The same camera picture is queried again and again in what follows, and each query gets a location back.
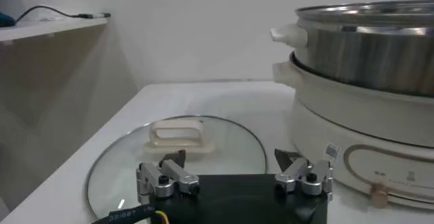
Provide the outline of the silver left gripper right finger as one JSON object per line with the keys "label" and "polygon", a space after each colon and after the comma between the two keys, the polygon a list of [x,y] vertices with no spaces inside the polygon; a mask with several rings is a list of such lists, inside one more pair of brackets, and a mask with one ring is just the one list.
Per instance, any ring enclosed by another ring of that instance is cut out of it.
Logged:
{"label": "silver left gripper right finger", "polygon": [[275,149],[281,172],[275,175],[276,188],[284,194],[301,191],[311,197],[325,195],[333,199],[333,167],[329,161],[311,163],[297,152]]}

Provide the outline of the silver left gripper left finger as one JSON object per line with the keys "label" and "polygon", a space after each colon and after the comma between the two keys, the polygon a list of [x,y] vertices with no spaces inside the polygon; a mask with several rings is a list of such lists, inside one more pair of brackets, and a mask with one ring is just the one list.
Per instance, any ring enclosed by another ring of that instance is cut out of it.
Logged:
{"label": "silver left gripper left finger", "polygon": [[197,196],[199,176],[184,169],[185,159],[183,149],[164,155],[158,164],[140,163],[136,169],[138,202],[148,204],[151,197],[165,200],[176,193]]}

